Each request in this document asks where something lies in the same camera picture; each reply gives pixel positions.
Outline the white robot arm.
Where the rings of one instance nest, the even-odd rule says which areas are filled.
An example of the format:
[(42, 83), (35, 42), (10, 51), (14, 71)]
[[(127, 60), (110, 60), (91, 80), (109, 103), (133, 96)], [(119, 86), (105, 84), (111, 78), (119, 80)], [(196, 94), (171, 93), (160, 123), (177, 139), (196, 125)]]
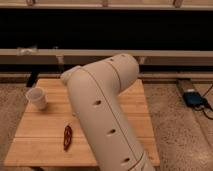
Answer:
[(61, 75), (101, 171), (155, 171), (118, 102), (138, 74), (136, 59), (118, 54)]

